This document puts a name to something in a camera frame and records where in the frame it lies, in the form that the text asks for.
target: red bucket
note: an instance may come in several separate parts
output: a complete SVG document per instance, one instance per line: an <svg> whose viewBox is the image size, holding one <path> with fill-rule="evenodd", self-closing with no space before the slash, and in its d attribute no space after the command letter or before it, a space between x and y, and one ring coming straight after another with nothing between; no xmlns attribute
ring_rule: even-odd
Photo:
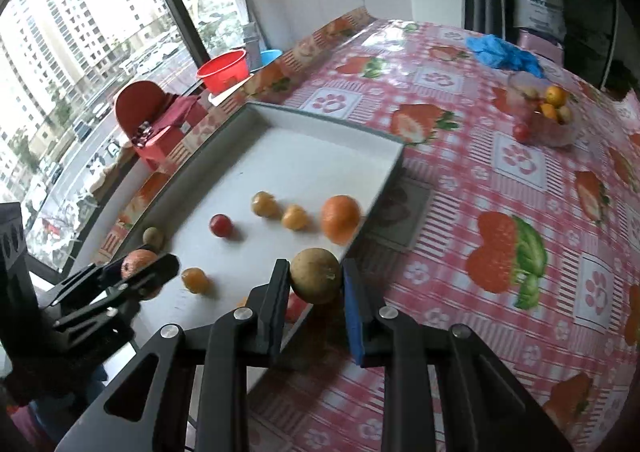
<svg viewBox="0 0 640 452"><path fill-rule="evenodd" d="M246 51L240 49L220 54L198 69L196 76L204 82L211 92L220 94L220 92L224 92L249 77Z"/></svg>

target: white tray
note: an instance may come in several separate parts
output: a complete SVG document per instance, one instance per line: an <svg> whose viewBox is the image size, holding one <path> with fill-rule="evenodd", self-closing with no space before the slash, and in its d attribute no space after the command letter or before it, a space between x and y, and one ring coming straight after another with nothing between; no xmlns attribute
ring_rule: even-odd
<svg viewBox="0 0 640 452"><path fill-rule="evenodd" d="M253 287L267 283L278 258L291 260L305 248L324 247L341 260L349 245L333 244L319 231L322 204L337 194L354 197L362 210L362 227L400 164L402 146L396 138L335 119L246 104L176 172L115 257L138 247L142 232L156 226L167 235L164 249L178 257L180 270L199 267L214 285L205 296L188 292L179 277L168 282L158 297L142 303L132 325L136 343L142 346L168 323L183 329L213 323ZM301 205L316 229L293 232L254 215L251 199L262 190L281 207ZM209 231L216 213L231 218L241 241L219 239ZM287 328L283 346L307 313ZM260 371L248 372L249 387Z"/></svg>

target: transparent bowl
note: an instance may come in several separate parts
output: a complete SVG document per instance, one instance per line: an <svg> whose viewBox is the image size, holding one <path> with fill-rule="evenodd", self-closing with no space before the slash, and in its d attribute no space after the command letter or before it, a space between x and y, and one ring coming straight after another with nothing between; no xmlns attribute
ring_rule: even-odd
<svg viewBox="0 0 640 452"><path fill-rule="evenodd" d="M553 85L544 78L536 78L529 72L514 72L507 81L507 106L516 123L526 123L533 143L549 147L572 145L580 135L582 122L577 107L568 99L572 121L566 125L545 117L539 112L546 89Z"/></svg>

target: tablecloth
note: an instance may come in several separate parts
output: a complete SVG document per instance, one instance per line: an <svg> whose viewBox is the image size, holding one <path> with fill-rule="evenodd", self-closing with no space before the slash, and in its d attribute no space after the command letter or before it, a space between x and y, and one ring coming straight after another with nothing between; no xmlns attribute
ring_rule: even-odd
<svg viewBox="0 0 640 452"><path fill-rule="evenodd" d="M584 130L568 149L520 145L508 73L476 62L465 48L472 34L375 21L301 82L257 97L405 138L404 173L352 252L362 273L420 323L472 327L575 449L592 450L637 361L624 332L638 330L633 317L627 324L640 262L638 101L612 102L541 58L577 101ZM542 243L546 265L513 283L500 255L527 237ZM382 406L382 370L327 344L308 369L270 371L252 392L252 450L378 450ZM444 450L439 414L436 429Z"/></svg>

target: blue gripper pad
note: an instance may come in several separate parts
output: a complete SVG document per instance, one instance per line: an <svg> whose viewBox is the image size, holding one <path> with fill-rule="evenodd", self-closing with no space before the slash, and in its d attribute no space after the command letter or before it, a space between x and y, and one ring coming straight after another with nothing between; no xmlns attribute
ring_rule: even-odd
<svg viewBox="0 0 640 452"><path fill-rule="evenodd" d="M342 273L344 276L344 322L347 326L347 336L349 337L349 350L356 364L360 366L364 356L362 320L358 311L358 302L353 294L351 279L344 268Z"/></svg>

